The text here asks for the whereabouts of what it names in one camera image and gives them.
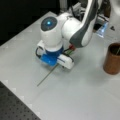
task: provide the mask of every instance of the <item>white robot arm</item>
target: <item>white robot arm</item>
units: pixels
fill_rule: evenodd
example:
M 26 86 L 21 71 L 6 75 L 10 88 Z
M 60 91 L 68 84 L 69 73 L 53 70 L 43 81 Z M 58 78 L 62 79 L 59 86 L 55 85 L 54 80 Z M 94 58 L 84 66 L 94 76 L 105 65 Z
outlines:
M 88 0 L 85 15 L 79 21 L 70 13 L 63 13 L 57 17 L 47 17 L 41 23 L 41 41 L 38 47 L 41 49 L 41 60 L 50 66 L 57 63 L 71 69 L 73 59 L 65 54 L 63 37 L 75 48 L 86 46 L 93 32 L 96 14 L 102 0 Z

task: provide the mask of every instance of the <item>gray table surface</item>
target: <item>gray table surface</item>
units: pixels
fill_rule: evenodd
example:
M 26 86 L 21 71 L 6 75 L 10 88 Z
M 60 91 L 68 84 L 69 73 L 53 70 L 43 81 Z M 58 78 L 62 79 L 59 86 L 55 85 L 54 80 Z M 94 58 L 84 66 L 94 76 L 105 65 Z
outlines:
M 57 66 L 37 86 L 52 70 L 35 56 L 43 18 L 0 47 L 1 82 L 42 120 L 119 119 L 120 74 L 103 71 L 107 45 L 96 34 L 72 55 L 72 70 Z

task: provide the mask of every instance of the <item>blue object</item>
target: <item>blue object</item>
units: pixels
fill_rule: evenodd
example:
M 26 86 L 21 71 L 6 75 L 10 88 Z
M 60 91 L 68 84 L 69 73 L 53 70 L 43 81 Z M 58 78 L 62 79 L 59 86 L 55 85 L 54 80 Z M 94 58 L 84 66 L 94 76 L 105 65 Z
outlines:
M 57 58 L 62 52 L 63 47 L 56 52 L 49 52 L 46 50 L 46 54 L 41 56 L 41 60 L 50 66 L 55 66 L 57 64 Z
M 47 54 L 43 54 L 41 60 L 50 66 L 54 66 L 57 64 L 57 58 L 55 56 L 49 56 Z
M 51 22 L 50 22 L 50 21 L 48 21 L 48 22 L 47 22 L 47 25 L 51 25 Z

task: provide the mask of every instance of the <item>black cable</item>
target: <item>black cable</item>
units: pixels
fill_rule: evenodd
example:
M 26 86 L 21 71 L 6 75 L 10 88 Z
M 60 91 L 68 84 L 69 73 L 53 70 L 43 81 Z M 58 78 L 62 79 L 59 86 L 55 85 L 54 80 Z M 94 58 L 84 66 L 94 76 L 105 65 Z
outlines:
M 73 14 L 73 16 L 75 17 L 74 10 L 73 10 L 73 6 L 72 6 L 72 0 L 69 0 L 69 1 L 70 1 L 70 8 L 71 8 L 72 14 Z

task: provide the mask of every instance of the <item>blue gripper part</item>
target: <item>blue gripper part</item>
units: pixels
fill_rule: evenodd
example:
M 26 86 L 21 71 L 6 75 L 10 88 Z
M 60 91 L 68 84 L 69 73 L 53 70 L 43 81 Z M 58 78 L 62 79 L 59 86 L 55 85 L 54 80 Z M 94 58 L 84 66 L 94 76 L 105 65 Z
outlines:
M 55 66 L 57 64 L 57 57 L 56 56 L 50 56 L 47 54 L 43 54 L 41 56 L 41 60 L 50 66 Z

